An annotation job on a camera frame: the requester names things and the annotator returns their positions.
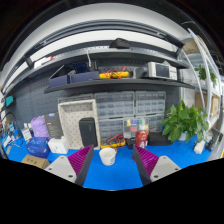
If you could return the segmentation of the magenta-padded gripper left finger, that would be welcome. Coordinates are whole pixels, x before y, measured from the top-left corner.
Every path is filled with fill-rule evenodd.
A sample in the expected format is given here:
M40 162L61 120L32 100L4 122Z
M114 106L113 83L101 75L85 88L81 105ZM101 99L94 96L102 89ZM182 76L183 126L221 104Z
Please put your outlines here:
M76 185L83 186L93 155L94 146L89 145L68 157L59 156L46 168L46 171Z

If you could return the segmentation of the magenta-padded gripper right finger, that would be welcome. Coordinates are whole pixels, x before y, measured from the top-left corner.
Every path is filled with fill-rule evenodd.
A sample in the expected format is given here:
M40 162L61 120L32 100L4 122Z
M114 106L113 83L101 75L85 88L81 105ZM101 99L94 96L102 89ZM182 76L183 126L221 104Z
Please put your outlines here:
M133 158L143 185L148 185L180 170L180 167L167 156L158 157L137 145L133 146Z

